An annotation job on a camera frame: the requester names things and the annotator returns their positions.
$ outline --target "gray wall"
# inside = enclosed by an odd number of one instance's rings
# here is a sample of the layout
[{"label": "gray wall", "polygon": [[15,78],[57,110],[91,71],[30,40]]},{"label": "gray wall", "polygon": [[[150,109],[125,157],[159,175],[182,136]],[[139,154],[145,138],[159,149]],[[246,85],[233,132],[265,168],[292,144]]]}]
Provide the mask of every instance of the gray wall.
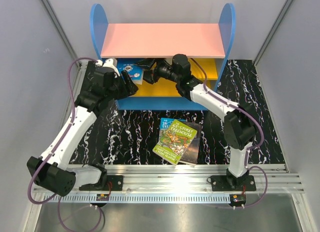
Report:
[{"label": "gray wall", "polygon": [[59,131],[71,58],[39,0],[0,0],[0,24],[0,230],[14,232],[28,206],[27,160]]},{"label": "gray wall", "polygon": [[295,0],[257,72],[289,169],[320,229],[320,0]]},{"label": "gray wall", "polygon": [[89,18],[100,3],[110,23],[217,23],[233,3],[237,27],[232,59],[254,59],[285,0],[50,0],[78,56],[96,56]]}]

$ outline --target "green book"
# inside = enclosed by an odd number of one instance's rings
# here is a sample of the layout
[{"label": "green book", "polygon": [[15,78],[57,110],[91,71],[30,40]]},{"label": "green book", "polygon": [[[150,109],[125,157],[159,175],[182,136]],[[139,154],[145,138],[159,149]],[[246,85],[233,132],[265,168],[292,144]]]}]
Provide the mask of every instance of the green book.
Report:
[{"label": "green book", "polygon": [[177,165],[197,134],[197,130],[174,120],[160,136],[153,152],[174,165]]}]

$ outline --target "black mounting plate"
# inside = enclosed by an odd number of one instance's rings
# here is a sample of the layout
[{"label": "black mounting plate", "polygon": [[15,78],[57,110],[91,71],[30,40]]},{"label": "black mounting plate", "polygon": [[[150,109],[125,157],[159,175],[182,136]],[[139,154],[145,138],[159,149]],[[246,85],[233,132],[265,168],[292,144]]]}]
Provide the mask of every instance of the black mounting plate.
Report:
[{"label": "black mounting plate", "polygon": [[256,191],[256,182],[255,178],[252,175],[248,175],[244,180],[243,184],[236,188],[231,188],[230,184],[227,182],[226,175],[212,175],[207,179],[212,186],[212,191],[239,191],[242,192],[244,190],[243,185],[245,185],[246,191]]},{"label": "black mounting plate", "polygon": [[108,175],[105,186],[101,189],[95,188],[93,184],[85,184],[79,187],[80,191],[109,191],[108,183],[112,183],[111,191],[122,191],[124,177],[122,175]]}]

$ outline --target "pink board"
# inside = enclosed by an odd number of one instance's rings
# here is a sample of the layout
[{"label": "pink board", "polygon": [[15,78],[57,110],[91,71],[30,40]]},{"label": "pink board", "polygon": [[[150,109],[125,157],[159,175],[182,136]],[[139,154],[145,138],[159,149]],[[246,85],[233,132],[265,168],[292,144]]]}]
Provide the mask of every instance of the pink board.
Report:
[{"label": "pink board", "polygon": [[101,57],[169,58],[179,53],[224,58],[219,24],[109,24]]}]

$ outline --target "yellow board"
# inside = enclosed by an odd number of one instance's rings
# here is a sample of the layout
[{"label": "yellow board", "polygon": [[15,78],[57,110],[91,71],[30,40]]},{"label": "yellow board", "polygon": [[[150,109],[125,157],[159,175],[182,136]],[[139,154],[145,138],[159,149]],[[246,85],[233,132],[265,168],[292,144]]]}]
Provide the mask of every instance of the yellow board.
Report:
[{"label": "yellow board", "polygon": [[[215,60],[212,58],[196,58],[200,66],[205,70],[208,80],[217,80],[218,74],[216,69]],[[201,69],[191,60],[191,73],[198,79],[204,80],[205,76]],[[135,97],[180,97],[176,89],[176,83],[164,78],[160,78],[155,84],[149,84],[143,81],[142,85],[138,85],[139,90],[134,95]]]}]

